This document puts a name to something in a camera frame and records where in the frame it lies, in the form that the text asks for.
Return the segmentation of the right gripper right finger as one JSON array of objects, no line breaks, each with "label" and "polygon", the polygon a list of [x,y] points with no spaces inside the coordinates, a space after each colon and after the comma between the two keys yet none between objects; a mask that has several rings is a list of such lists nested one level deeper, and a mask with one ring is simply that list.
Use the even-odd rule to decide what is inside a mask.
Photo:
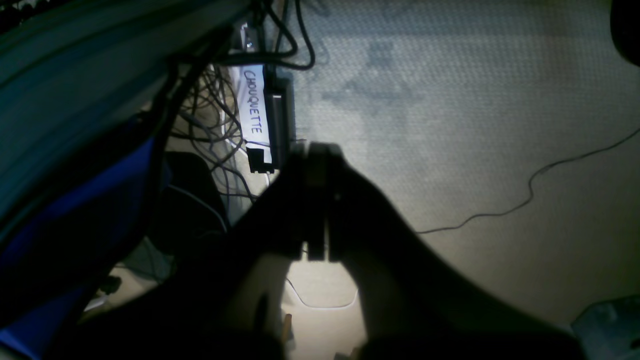
[{"label": "right gripper right finger", "polygon": [[503,303],[428,248],[338,145],[308,147],[308,257],[359,290],[362,360],[583,360],[571,335]]}]

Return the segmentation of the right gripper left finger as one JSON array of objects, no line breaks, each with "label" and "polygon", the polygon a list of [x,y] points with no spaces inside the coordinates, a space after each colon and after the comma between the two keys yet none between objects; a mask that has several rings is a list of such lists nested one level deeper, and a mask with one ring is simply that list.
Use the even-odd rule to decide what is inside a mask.
[{"label": "right gripper left finger", "polygon": [[309,147],[297,144],[247,213],[146,294],[80,324],[53,360],[284,360],[277,323],[305,242]]}]

